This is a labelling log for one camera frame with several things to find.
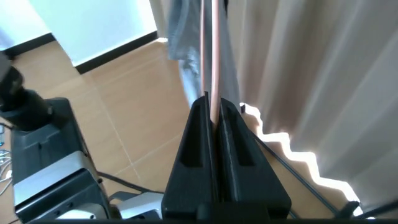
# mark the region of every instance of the curtain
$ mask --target curtain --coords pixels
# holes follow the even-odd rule
[[[241,101],[369,210],[398,198],[398,1],[230,0]]]

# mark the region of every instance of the pink cable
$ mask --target pink cable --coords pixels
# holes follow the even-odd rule
[[[213,122],[213,130],[218,126],[218,116],[220,113],[220,22],[218,17],[218,0],[211,2],[211,22],[212,22],[212,68],[211,68],[211,105],[210,119]]]
[[[200,10],[200,71],[201,93],[205,95],[205,0],[201,0]]]

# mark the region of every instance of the brown floor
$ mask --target brown floor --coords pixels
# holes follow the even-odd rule
[[[15,66],[24,74],[27,88],[44,98],[63,96],[70,100],[98,170],[153,190],[165,189],[189,107],[177,63],[167,60],[164,44],[151,43],[84,75],[78,74],[56,42],[24,53]],[[288,170],[264,154],[298,214],[332,217]],[[104,184],[109,194],[131,191],[108,180]],[[341,194],[332,192],[329,197]],[[340,201],[336,206],[342,207]],[[11,187],[0,196],[0,207],[0,223],[15,219]]]

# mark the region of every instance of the white wall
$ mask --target white wall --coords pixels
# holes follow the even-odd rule
[[[30,0],[74,66],[156,30],[148,0]]]
[[[0,50],[49,32],[28,0],[0,0]]]

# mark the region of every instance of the baseboard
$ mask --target baseboard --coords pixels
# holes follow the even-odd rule
[[[9,58],[15,58],[16,56],[18,56],[20,54],[23,54],[25,52],[28,52],[30,50],[33,50],[37,47],[43,46],[43,45],[48,44],[53,41],[55,41],[55,37],[51,33],[49,33],[49,34],[45,34],[43,36],[34,38],[33,40],[29,40],[27,42],[10,47],[6,50],[3,50],[2,52],[4,54],[6,54]]]
[[[116,59],[134,49],[142,47],[143,45],[146,45],[156,39],[157,39],[157,32],[156,31],[151,32],[150,34],[147,34],[143,37],[140,37],[136,40],[126,43],[116,49],[106,52],[103,55],[95,57],[83,64],[77,65],[75,68],[82,75],[96,67],[99,67],[99,66],[105,64],[106,62],[110,62],[113,59]]]

